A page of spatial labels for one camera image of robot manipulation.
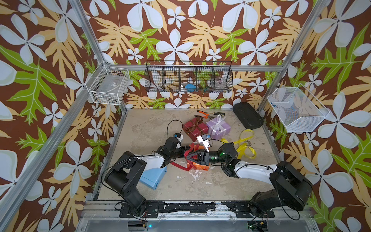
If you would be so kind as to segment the orange gift box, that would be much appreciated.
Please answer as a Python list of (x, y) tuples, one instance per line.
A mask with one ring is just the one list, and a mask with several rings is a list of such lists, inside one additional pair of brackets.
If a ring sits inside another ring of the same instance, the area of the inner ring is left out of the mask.
[[(195, 145), (194, 151), (198, 151), (198, 150), (204, 149), (204, 147), (202, 145), (199, 145), (199, 144), (194, 144), (194, 145)], [(195, 170), (206, 170), (206, 171), (208, 171), (209, 168), (210, 168), (209, 165), (200, 165), (200, 166), (201, 166), (201, 168), (193, 168), (193, 169), (195, 169)]]

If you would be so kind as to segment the red ribbon bow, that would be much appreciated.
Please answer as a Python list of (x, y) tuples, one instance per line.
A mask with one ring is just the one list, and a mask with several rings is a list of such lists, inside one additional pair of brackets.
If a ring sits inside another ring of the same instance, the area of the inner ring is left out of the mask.
[(173, 165), (173, 166), (175, 166), (175, 167), (177, 167), (179, 169), (182, 169), (184, 171), (187, 171), (187, 172), (190, 171), (191, 169), (193, 169), (193, 168), (187, 168), (187, 159), (186, 158), (185, 158), (184, 163), (185, 163), (185, 165), (180, 165), (180, 164), (178, 164), (176, 162), (172, 162), (171, 165)]

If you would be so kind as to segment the blue gift box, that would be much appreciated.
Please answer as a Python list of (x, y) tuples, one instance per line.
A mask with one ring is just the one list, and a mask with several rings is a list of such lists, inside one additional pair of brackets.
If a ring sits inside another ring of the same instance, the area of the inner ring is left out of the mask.
[(145, 186), (156, 190), (166, 173), (167, 167), (144, 171), (140, 178), (140, 182)]

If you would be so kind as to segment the yellow ribbon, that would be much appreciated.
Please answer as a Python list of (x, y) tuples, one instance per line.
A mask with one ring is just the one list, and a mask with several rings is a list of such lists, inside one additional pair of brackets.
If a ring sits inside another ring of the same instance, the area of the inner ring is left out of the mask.
[[(251, 133), (251, 136), (242, 139), (242, 135), (244, 132)], [(238, 158), (241, 159), (242, 156), (246, 156), (249, 159), (255, 159), (257, 156), (256, 151), (248, 145), (248, 140), (254, 137), (254, 131), (250, 129), (246, 129), (240, 133), (239, 140), (233, 142), (233, 145), (228, 145), (228, 141), (225, 138), (222, 138), (221, 142), (223, 145), (218, 150), (218, 158)]]

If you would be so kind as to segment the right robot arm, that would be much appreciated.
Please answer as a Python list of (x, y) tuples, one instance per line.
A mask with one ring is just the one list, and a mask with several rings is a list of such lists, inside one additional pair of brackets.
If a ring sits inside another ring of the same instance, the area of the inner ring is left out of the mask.
[(228, 177), (271, 184), (272, 190), (257, 192), (248, 203), (248, 212), (255, 217), (266, 216), (277, 207), (289, 207), (297, 212), (304, 210), (313, 185), (291, 164), (286, 161), (276, 165), (249, 163), (237, 156), (233, 143), (224, 143), (217, 151), (190, 149), (185, 152), (185, 158), (191, 163), (205, 166), (220, 163)]

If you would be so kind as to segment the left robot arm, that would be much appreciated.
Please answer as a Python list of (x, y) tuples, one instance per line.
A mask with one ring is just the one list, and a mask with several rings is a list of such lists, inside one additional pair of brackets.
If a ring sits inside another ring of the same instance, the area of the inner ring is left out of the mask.
[(134, 217), (140, 217), (146, 210), (146, 199), (137, 189), (143, 172), (164, 168), (177, 158), (183, 158), (188, 150), (190, 145), (183, 146), (181, 137), (169, 137), (165, 145), (149, 155), (135, 155), (126, 151), (103, 172), (102, 183), (124, 199)]

